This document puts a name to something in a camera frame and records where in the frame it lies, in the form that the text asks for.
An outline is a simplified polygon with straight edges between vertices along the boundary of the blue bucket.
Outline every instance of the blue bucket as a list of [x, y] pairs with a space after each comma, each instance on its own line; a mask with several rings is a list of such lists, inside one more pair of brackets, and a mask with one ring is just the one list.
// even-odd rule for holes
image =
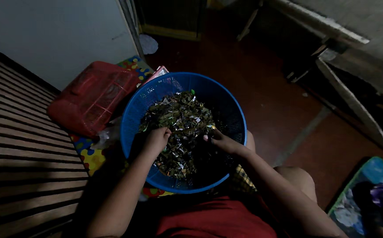
[[[227, 136], [241, 144], [246, 144], [247, 128], [243, 112], [237, 100], [215, 80], [195, 73], [168, 73], [143, 85], [127, 104], [120, 127], [120, 141], [126, 158], [129, 158], [131, 145], [139, 132], [140, 121], [147, 109], [166, 95], [176, 92], [196, 92], [196, 98], [208, 108], [220, 112], [227, 128]], [[226, 180], [236, 169], [237, 163], [229, 156], [219, 169], [202, 174], [202, 179], [180, 180], [165, 176], [153, 165], [146, 181], [156, 188], [172, 193], [198, 193], [213, 188]]]

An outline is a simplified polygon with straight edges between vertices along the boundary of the red floor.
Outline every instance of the red floor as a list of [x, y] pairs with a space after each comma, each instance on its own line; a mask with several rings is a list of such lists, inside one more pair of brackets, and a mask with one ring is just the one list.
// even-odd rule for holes
[[[153, 35], [159, 44], [147, 55], [154, 69], [204, 74], [223, 84], [236, 97], [253, 133], [257, 153], [273, 164], [289, 143], [319, 113], [322, 104], [288, 84], [282, 60], [267, 46], [246, 36], [235, 41], [225, 22], [210, 18], [200, 42]], [[365, 156], [383, 150], [331, 113], [288, 157], [285, 165], [308, 171], [317, 186], [318, 203], [325, 208], [349, 172]]]

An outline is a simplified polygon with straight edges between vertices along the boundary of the left hand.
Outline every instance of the left hand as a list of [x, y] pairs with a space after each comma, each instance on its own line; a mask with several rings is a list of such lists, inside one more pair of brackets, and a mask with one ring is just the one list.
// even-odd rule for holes
[[146, 153], [156, 159], [158, 154], [162, 152], [167, 146], [168, 138], [171, 135], [168, 127], [161, 127], [154, 129], [147, 136], [145, 144], [143, 145], [142, 153]]

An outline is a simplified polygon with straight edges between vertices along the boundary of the right hand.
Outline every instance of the right hand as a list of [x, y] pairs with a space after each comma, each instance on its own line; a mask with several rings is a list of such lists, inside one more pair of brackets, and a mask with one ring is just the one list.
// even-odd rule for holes
[[237, 154], [240, 150], [246, 148], [244, 145], [222, 134], [218, 129], [214, 130], [214, 134], [215, 136], [213, 138], [209, 138], [207, 135], [204, 135], [203, 139], [207, 142], [211, 142], [228, 154]]

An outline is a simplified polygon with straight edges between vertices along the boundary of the candy wrapper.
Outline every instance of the candy wrapper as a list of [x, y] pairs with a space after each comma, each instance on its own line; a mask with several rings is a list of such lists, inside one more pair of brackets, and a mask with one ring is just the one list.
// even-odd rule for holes
[[212, 110], [197, 100], [194, 90], [177, 92], [155, 102], [142, 119], [139, 131], [160, 127], [168, 127], [172, 132], [167, 147], [155, 161], [155, 166], [167, 176], [187, 179], [197, 173], [197, 160], [217, 154], [204, 145], [195, 149], [203, 141], [203, 135], [210, 135], [216, 127], [222, 128], [222, 123], [214, 119]]

